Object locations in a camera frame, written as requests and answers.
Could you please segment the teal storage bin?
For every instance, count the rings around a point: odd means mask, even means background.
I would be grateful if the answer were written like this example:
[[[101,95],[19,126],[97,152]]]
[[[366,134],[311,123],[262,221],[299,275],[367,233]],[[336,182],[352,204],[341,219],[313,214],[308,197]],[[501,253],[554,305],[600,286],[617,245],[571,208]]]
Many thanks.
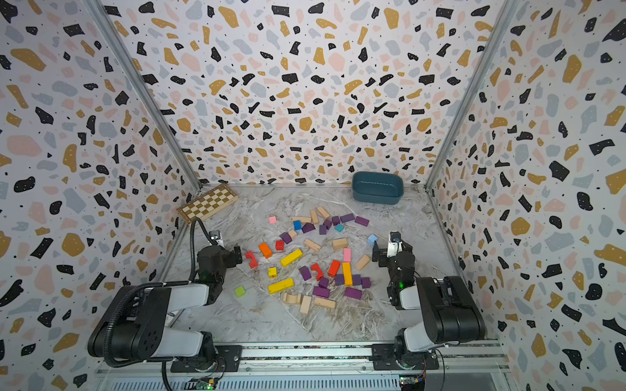
[[[351,187],[354,199],[364,203],[396,205],[404,196],[404,181],[394,174],[357,172]]]

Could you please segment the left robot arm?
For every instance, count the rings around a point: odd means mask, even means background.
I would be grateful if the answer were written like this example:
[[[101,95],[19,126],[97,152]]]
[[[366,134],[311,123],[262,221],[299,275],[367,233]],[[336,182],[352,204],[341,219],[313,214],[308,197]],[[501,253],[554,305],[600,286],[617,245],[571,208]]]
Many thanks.
[[[196,371],[221,362],[209,332],[176,330],[167,316],[215,304],[226,273],[243,262],[240,246],[226,249],[219,231],[202,231],[209,243],[191,251],[189,277],[182,281],[125,285],[119,289],[87,342],[87,352],[111,368],[177,362]]]

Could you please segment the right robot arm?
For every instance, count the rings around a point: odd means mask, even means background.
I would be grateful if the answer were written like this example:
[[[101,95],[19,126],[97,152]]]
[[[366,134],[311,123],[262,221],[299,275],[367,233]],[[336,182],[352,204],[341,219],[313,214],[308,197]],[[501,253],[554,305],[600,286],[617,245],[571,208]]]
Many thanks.
[[[387,297],[399,311],[420,311],[422,320],[403,328],[384,359],[406,369],[428,367],[427,354],[445,345],[483,340],[487,328],[463,278],[420,277],[412,246],[398,231],[389,234],[385,248],[373,242],[372,261],[385,268],[390,281]]]

